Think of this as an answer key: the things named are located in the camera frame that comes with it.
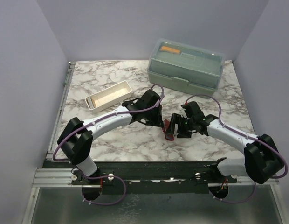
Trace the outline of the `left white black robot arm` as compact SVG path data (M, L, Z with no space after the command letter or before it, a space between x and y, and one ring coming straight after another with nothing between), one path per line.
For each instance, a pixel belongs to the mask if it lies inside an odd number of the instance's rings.
M96 183L98 167L89 155L92 142L109 131L141 120L145 120L144 125L163 127L161 101L164 96L163 92L158 95L149 89L141 97L124 101L115 110L99 117L84 121L72 118L57 141L53 160L58 161L55 156L61 149L68 161L82 171L88 184Z

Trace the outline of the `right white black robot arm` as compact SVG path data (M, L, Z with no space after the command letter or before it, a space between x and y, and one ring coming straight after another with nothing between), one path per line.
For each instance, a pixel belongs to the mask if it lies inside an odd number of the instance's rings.
M177 138L191 138L194 133L219 139L243 154L240 159L221 158L210 170L213 182L220 183L227 176L247 176L258 184L284 168L278 150L269 135L250 135L220 123L214 115L204 115L199 105L192 101L181 106L185 116L172 114L166 135L176 134Z

